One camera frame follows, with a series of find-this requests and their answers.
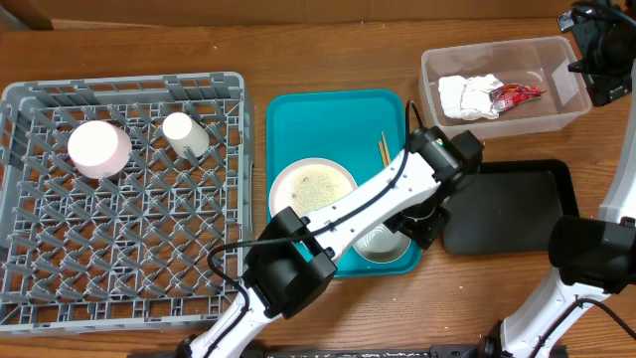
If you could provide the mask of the pale green bowl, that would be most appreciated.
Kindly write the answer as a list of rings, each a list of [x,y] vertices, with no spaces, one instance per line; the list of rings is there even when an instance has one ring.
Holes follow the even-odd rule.
[[[392,232],[384,224],[370,230],[353,244],[364,259],[376,264],[388,264],[401,258],[407,251],[410,238],[401,232]]]

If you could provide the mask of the wooden chopstick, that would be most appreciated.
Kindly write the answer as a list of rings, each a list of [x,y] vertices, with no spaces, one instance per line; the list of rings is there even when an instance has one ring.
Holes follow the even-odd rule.
[[[382,158],[383,166],[384,166],[384,167],[387,167],[387,166],[388,166],[388,164],[389,164],[389,162],[388,162],[388,159],[387,159],[387,156],[386,156],[385,146],[384,146],[384,144],[383,144],[383,142],[382,142],[382,141],[379,141],[379,142],[378,142],[378,145],[379,145],[379,150],[380,150],[380,153],[381,153],[381,158]]]
[[[391,159],[387,139],[383,131],[381,132],[381,137],[382,137],[382,141],[380,142],[380,146],[383,151],[383,161],[384,161],[384,165],[388,166],[391,163],[392,159]]]

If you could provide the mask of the red snack wrapper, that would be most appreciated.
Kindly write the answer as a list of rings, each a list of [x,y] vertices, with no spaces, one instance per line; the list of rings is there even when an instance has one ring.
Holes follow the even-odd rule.
[[[503,85],[493,89],[489,93],[492,105],[496,112],[507,111],[521,102],[541,97],[545,93],[537,86],[524,86],[520,84]]]

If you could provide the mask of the large pink dinner plate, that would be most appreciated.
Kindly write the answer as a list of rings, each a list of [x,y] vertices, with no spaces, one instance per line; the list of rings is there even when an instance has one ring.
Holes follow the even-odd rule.
[[[340,164],[325,158],[306,158],[285,167],[268,192],[271,217],[290,207],[299,217],[333,204],[358,187]]]

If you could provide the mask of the white paper napkin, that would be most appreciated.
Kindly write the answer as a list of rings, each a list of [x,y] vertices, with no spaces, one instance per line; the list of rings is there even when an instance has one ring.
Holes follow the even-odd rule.
[[[491,93],[503,85],[492,74],[471,78],[442,77],[438,81],[438,92],[443,113],[446,117],[467,121],[496,119],[499,111],[493,107]]]

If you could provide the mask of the pale green cup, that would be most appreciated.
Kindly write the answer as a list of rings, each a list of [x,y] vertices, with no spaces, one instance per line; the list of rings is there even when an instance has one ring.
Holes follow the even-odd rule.
[[[195,157],[201,157],[210,145],[206,130],[183,112],[173,112],[161,125],[163,135],[179,157],[185,158],[189,148]]]

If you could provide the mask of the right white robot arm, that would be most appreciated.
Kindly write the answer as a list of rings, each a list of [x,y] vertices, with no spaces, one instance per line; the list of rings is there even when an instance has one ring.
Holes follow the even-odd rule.
[[[635,4],[576,1],[558,19],[582,54],[580,73],[596,106],[635,92]],[[512,315],[497,323],[474,357],[563,357],[560,338],[591,307],[635,281],[635,120],[625,131],[620,162],[597,219],[563,216],[549,241],[551,267]]]

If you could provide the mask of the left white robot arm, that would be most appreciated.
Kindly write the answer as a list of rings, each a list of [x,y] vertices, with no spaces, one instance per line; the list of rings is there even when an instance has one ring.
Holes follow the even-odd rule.
[[[184,339],[179,357],[238,357],[271,322],[291,318],[319,297],[342,255],[378,226],[400,232],[427,249],[450,218],[442,203],[480,165],[483,145],[471,132],[448,138],[420,127],[383,171],[342,199],[303,217],[276,214],[248,250],[228,311],[207,332]]]

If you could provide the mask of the clear plastic waste bin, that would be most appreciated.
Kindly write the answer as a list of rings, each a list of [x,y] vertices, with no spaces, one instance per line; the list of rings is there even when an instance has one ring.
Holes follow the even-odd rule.
[[[567,68],[575,61],[570,42],[562,36],[427,50],[421,55],[418,84],[423,119],[449,137],[469,130],[482,140],[560,130],[591,110],[582,76]],[[496,119],[462,120],[443,113],[438,91],[441,78],[489,74],[506,85],[536,86],[544,94]]]

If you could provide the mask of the grey plastic dishwasher rack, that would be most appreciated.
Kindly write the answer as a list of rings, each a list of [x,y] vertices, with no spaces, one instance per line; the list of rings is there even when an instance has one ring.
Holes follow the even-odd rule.
[[[164,329],[215,321],[234,291],[209,251],[252,238],[252,103],[234,72],[14,83],[1,96],[1,332]],[[210,137],[179,157],[161,125]],[[67,145],[90,120],[132,143],[110,179]]]

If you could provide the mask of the black rectangular tray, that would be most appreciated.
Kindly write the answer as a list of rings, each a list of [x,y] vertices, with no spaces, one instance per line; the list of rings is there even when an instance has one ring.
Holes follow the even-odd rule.
[[[444,208],[442,243],[457,256],[543,252],[556,222],[579,215],[570,171],[557,159],[486,162]]]

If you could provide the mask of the teal plastic serving tray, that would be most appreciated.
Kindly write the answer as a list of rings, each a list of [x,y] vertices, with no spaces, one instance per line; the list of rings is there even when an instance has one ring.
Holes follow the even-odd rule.
[[[265,139],[268,187],[289,165],[312,158],[339,164],[355,181],[347,189],[334,188],[327,194],[303,189],[299,199],[285,193],[278,206],[268,201],[268,218],[287,206],[303,216],[341,199],[382,171],[381,144],[388,146],[390,157],[404,148],[402,102],[388,89],[282,95],[267,109]]]

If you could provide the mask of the black rail at table edge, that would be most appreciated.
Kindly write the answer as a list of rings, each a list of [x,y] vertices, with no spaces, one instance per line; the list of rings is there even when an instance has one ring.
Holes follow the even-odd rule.
[[[432,345],[419,349],[263,351],[248,349],[239,358],[495,358],[509,357],[493,342]]]

